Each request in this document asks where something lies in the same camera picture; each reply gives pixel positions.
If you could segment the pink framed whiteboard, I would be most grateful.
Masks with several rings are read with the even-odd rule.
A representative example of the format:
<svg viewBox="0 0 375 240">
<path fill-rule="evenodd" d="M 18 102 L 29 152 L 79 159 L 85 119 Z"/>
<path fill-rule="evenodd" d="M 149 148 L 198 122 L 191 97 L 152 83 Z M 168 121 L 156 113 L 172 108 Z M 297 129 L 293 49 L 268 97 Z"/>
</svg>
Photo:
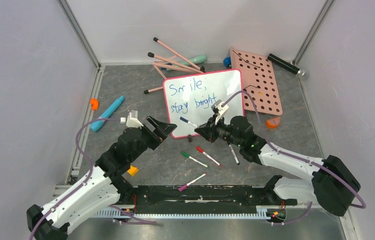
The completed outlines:
<svg viewBox="0 0 375 240">
<path fill-rule="evenodd" d="M 180 117 L 200 126 L 214 115 L 212 105 L 228 100 L 242 90 L 242 75 L 238 69 L 168 78 L 163 82 L 167 115 L 177 128 L 171 133 L 175 139 L 196 136 L 194 127 Z"/>
</svg>

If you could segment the blue marker cap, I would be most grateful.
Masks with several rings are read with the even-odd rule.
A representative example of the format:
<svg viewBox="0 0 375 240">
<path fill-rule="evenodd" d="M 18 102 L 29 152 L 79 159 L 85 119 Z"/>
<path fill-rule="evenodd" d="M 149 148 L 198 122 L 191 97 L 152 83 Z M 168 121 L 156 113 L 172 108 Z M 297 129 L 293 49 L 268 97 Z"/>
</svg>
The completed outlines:
<svg viewBox="0 0 375 240">
<path fill-rule="evenodd" d="M 179 119 L 180 119 L 181 121 L 185 122 L 185 123 L 189 123 L 189 121 L 188 121 L 186 118 L 182 117 L 182 116 L 181 116 Z"/>
</svg>

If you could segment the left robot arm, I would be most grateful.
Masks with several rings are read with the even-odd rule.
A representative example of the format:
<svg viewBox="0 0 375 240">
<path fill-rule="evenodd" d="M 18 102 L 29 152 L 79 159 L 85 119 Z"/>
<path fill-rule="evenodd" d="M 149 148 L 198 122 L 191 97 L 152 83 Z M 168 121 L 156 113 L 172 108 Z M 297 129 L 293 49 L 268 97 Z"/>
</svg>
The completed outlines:
<svg viewBox="0 0 375 240">
<path fill-rule="evenodd" d="M 26 211 L 29 239 L 65 240 L 99 210 L 132 199 L 133 186 L 123 174 L 143 152 L 155 150 L 177 128 L 174 123 L 161 122 L 150 115 L 146 120 L 154 130 L 136 120 L 68 190 L 45 205 L 34 204 Z"/>
</svg>

